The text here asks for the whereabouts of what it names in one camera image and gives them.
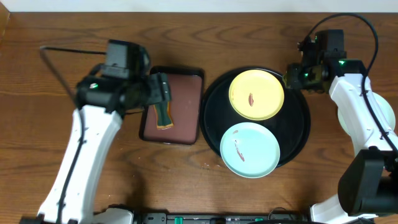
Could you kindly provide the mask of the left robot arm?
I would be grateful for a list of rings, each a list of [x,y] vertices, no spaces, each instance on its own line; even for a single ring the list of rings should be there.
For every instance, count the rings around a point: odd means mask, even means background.
[[[115,206],[95,214],[95,194],[109,148],[127,110],[170,101],[167,75],[131,78],[94,75],[77,84],[77,109],[53,187],[36,217],[21,223],[134,223],[134,213]]]

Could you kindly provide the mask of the yellow plate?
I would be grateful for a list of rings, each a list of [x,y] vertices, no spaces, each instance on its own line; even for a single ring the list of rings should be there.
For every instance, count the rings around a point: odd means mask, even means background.
[[[284,104],[284,88],[271,72],[246,70],[229,86],[229,102],[246,119],[262,121],[276,115]]]

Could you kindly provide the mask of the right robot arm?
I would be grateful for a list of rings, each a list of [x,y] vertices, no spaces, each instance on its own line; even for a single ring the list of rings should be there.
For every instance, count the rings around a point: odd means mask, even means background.
[[[397,213],[397,135],[371,89],[362,61],[348,59],[342,30],[323,30],[298,43],[300,63],[283,76],[287,88],[328,93],[354,147],[336,195],[310,207],[317,223],[353,223]]]

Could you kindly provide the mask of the green and orange sponge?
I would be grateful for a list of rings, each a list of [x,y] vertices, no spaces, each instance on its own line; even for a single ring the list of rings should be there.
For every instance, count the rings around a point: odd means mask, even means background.
[[[174,126],[169,101],[155,104],[154,111],[156,115],[156,127],[158,130],[168,129]]]

